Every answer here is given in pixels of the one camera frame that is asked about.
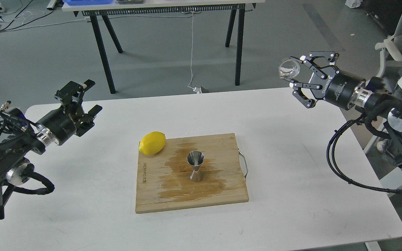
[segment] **lemon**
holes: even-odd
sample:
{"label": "lemon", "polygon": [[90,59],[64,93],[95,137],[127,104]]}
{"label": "lemon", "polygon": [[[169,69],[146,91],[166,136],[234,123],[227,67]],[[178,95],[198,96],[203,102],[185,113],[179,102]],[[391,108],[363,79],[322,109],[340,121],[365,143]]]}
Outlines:
{"label": "lemon", "polygon": [[154,155],[165,146],[165,134],[161,132],[151,132],[142,138],[139,143],[139,151],[145,155]]}

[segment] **gray floor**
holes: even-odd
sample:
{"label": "gray floor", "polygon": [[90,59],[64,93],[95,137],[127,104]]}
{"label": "gray floor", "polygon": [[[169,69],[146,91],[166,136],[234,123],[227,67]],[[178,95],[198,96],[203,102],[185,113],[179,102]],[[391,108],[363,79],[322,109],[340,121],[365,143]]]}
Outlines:
{"label": "gray floor", "polygon": [[[19,1],[0,0],[7,13],[21,6]],[[26,10],[34,18],[43,15],[49,0],[32,2]],[[229,20],[227,11],[196,14],[194,22],[193,84],[210,92],[286,87],[277,76],[277,67],[289,56],[309,51],[340,53],[337,65],[342,70],[364,78],[375,75],[379,54],[375,43],[384,34],[362,9],[350,9],[344,0],[268,0],[246,13],[244,29],[241,85],[234,86],[236,33],[231,47],[225,48]],[[14,14],[5,16],[5,27]],[[32,24],[45,25],[83,19],[57,9]],[[11,27],[22,24],[17,19]],[[110,94],[91,24],[77,21],[47,27],[0,33],[0,106],[11,100],[14,107],[25,111],[37,104],[56,103],[54,94],[68,81],[96,82],[85,100],[154,97],[190,94],[190,57],[192,19],[180,13],[155,14],[154,17],[128,16],[112,19],[119,41],[125,51],[119,54],[106,28],[102,35],[110,60],[118,93]],[[306,71],[301,80],[307,81]],[[273,108],[283,104],[274,100]],[[123,107],[119,109],[136,109]],[[385,171],[376,156],[369,156],[378,172]],[[402,218],[402,197],[392,203]],[[402,250],[402,238],[380,242],[384,251]],[[367,250],[364,244],[321,249]]]}

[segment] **cutting board handle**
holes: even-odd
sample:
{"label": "cutting board handle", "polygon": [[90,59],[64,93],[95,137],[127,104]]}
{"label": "cutting board handle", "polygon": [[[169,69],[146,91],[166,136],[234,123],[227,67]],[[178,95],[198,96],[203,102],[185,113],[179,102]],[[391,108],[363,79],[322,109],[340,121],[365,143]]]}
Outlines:
{"label": "cutting board handle", "polygon": [[243,155],[243,153],[241,153],[240,149],[238,149],[238,154],[239,154],[239,156],[243,157],[243,160],[244,160],[244,165],[246,167],[246,172],[243,172],[243,173],[244,173],[244,180],[246,180],[247,173],[249,172],[249,170],[247,168],[246,157],[244,157],[244,155]]}

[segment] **jigger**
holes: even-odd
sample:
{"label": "jigger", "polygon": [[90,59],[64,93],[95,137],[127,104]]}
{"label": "jigger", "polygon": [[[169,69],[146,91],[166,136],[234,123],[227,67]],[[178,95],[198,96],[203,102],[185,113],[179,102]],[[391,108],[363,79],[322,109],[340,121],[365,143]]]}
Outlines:
{"label": "jigger", "polygon": [[187,162],[193,167],[190,179],[195,182],[201,181],[202,172],[200,171],[200,165],[204,162],[204,154],[200,151],[191,151],[187,155]]}

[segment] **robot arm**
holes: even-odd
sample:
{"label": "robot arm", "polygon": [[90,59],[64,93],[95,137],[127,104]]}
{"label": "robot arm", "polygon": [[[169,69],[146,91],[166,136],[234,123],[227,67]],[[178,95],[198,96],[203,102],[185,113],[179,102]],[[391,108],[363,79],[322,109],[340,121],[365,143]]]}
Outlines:
{"label": "robot arm", "polygon": [[[389,94],[381,79],[373,77],[368,83],[364,78],[340,70],[335,65],[338,54],[335,52],[310,52],[300,58],[290,57],[279,67],[280,77],[290,83],[295,96],[306,108],[312,108],[318,100],[324,100],[339,108],[349,110],[353,106],[362,113],[362,121],[375,136],[392,140],[398,149],[395,162],[402,170],[402,99]],[[325,59],[328,65],[319,66],[314,61]],[[311,71],[308,83],[294,78],[300,72],[300,64]],[[314,98],[308,98],[304,89],[311,90]],[[376,130],[372,122],[378,116],[387,121],[387,133]]]}
{"label": "robot arm", "polygon": [[[0,220],[4,219],[4,206],[12,192],[44,195],[54,191],[51,181],[35,173],[34,165],[24,156],[29,151],[43,154],[52,142],[62,145],[72,135],[80,137],[94,126],[94,118],[102,107],[96,105],[84,113],[81,106],[83,94],[94,84],[91,80],[83,84],[70,81],[55,95],[61,102],[60,107],[50,111],[37,123],[26,119],[18,109],[7,111],[9,101],[1,107],[0,135],[7,133],[9,136],[0,143]],[[42,182],[45,188],[29,190],[17,187],[29,178]]]}

